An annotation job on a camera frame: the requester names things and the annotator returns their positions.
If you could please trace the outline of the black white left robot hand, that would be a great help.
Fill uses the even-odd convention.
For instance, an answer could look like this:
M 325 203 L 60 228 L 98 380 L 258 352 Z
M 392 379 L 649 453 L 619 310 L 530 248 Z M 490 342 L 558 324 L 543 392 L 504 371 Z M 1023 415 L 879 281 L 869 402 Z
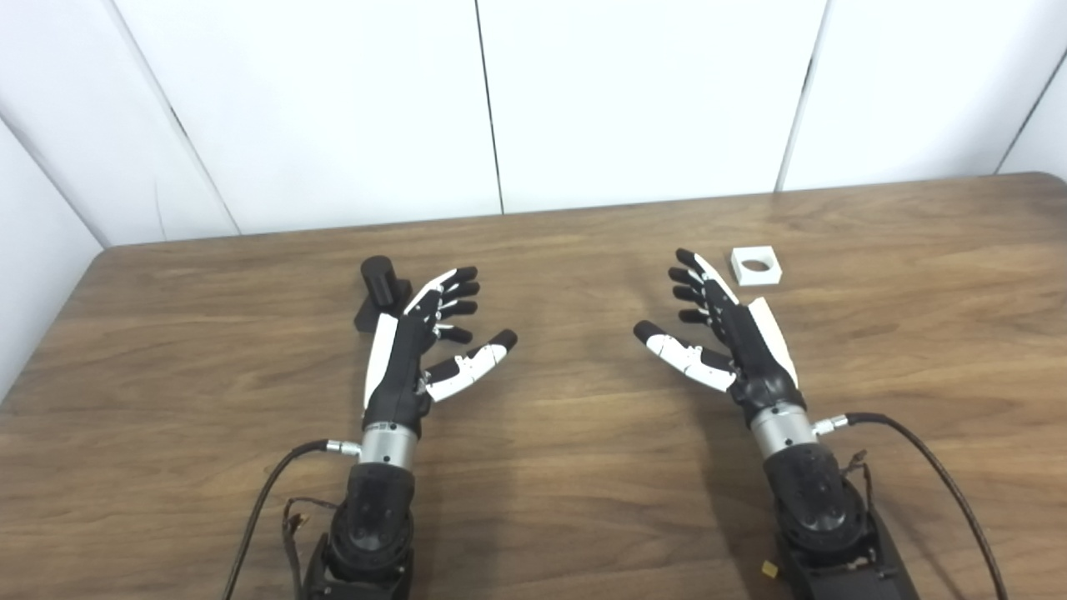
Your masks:
M 439 341 L 472 342 L 472 332 L 447 320 L 477 312 L 477 277 L 475 266 L 448 270 L 424 284 L 398 315 L 378 318 L 363 385 L 363 429 L 386 424 L 420 435 L 434 402 L 476 383 L 517 345 L 517 333 L 504 329 L 466 353 L 423 365 L 424 354 Z

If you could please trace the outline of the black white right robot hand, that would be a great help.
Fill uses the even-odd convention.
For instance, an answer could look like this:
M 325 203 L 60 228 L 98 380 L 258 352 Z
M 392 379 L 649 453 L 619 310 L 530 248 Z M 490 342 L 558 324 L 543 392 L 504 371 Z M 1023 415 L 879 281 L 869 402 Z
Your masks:
M 679 320 L 708 327 L 728 353 L 674 337 L 648 320 L 635 323 L 635 337 L 676 372 L 730 395 L 748 424 L 763 410 L 807 409 L 789 346 L 765 299 L 744 304 L 700 254 L 678 249 L 675 256 L 678 266 L 668 270 L 672 293 L 694 305 L 679 312 Z

